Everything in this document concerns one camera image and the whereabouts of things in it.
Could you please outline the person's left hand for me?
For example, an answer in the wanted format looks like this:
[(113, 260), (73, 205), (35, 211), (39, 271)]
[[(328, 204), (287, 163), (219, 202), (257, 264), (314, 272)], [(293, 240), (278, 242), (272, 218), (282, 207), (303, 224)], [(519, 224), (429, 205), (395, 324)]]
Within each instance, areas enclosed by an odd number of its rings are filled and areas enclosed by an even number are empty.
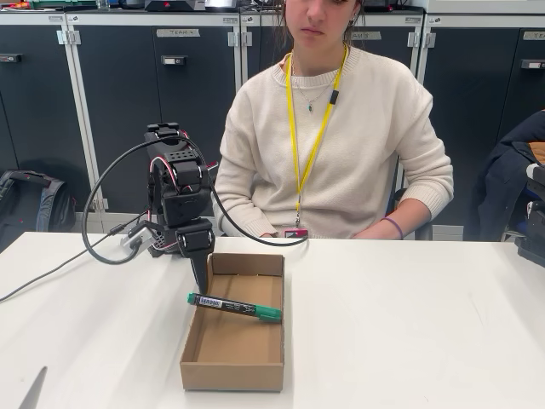
[(388, 220), (381, 220), (378, 223), (366, 228), (353, 236), (355, 239), (400, 239), (399, 230)]

